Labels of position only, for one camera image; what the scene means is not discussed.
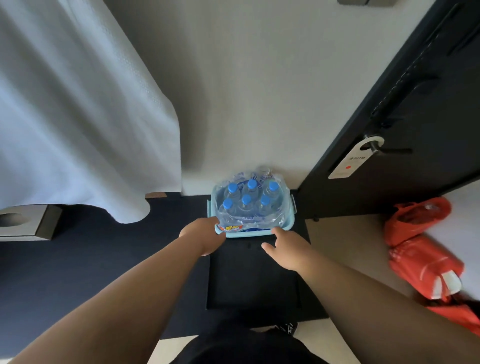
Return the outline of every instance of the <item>orange plastic bag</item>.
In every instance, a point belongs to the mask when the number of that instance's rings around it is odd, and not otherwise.
[[[385,241],[393,247],[424,232],[452,212],[450,202],[444,197],[435,197],[419,204],[398,204],[395,207],[398,211],[385,223],[384,229]]]
[[[480,336],[480,319],[466,304],[459,306],[438,306],[427,307],[429,310],[439,314],[456,324],[462,325],[474,334]]]
[[[390,249],[390,267],[430,300],[448,299],[462,288],[464,264],[425,235]]]

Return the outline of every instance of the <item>left hand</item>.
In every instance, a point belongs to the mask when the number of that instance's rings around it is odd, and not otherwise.
[[[198,218],[185,226],[179,237],[189,236],[192,241],[197,241],[202,246],[202,256],[213,253],[225,241],[226,233],[218,235],[215,232],[215,225],[219,221],[215,216],[211,218]]]

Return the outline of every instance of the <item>gray tissue box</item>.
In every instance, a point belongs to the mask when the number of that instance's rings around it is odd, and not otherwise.
[[[50,240],[60,218],[54,205],[13,206],[0,210],[0,242]]]

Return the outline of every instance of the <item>door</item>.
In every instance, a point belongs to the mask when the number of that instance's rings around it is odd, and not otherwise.
[[[480,1],[437,1],[300,186],[298,211],[386,212],[479,173]]]

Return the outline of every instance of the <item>right hand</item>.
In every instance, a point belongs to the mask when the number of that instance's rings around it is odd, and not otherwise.
[[[298,270],[314,252],[308,241],[294,231],[273,228],[272,233],[276,235],[275,247],[262,243],[262,248],[285,269]]]

